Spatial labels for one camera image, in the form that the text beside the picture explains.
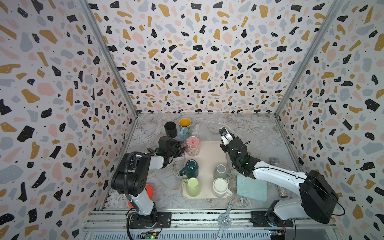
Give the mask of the black mug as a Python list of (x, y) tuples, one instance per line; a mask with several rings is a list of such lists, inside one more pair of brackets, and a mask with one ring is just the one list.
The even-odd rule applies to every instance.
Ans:
[(174, 139), (178, 135), (177, 126), (175, 122), (167, 122), (164, 125), (166, 136)]

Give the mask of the pink mug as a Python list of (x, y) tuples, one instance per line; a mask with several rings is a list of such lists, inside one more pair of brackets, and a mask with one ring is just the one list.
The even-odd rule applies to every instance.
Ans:
[(189, 156), (197, 156), (200, 152), (200, 139), (195, 136), (191, 136), (187, 139), (186, 152)]

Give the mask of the light blue mug yellow inside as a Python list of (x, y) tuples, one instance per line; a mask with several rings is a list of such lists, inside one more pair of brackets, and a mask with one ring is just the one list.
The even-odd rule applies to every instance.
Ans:
[(188, 118), (181, 119), (179, 121), (180, 137), (182, 139), (188, 139), (192, 135), (192, 121)]

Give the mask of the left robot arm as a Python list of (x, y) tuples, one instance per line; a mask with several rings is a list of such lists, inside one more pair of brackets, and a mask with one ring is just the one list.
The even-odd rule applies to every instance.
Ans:
[(145, 227), (153, 226), (158, 220), (156, 204), (145, 190), (149, 171), (164, 169), (186, 150), (185, 142), (167, 136), (160, 137), (158, 143), (155, 150), (148, 149), (146, 153), (124, 154), (111, 180), (111, 188), (126, 196)]

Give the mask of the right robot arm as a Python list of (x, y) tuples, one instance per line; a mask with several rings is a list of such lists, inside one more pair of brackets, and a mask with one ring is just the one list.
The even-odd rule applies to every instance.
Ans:
[(287, 201), (273, 201), (252, 223), (277, 227), (283, 221), (303, 218), (321, 224), (330, 222), (339, 197), (319, 172), (294, 172), (272, 166), (249, 155), (246, 143), (226, 128), (221, 128), (219, 133), (221, 149), (228, 153), (233, 168), (242, 176), (273, 183), (298, 195)]

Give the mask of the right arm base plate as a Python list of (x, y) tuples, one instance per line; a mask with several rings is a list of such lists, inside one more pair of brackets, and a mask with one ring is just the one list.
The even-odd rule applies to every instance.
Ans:
[(267, 227), (293, 227), (292, 220), (281, 220), (275, 216), (274, 213), (268, 215), (267, 211), (252, 211), (250, 222), (255, 228), (267, 228)]

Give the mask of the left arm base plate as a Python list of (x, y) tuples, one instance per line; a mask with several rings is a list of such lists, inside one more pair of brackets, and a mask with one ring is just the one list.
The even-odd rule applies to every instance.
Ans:
[(127, 226), (130, 229), (154, 229), (171, 227), (172, 212), (157, 212), (148, 216), (130, 214)]

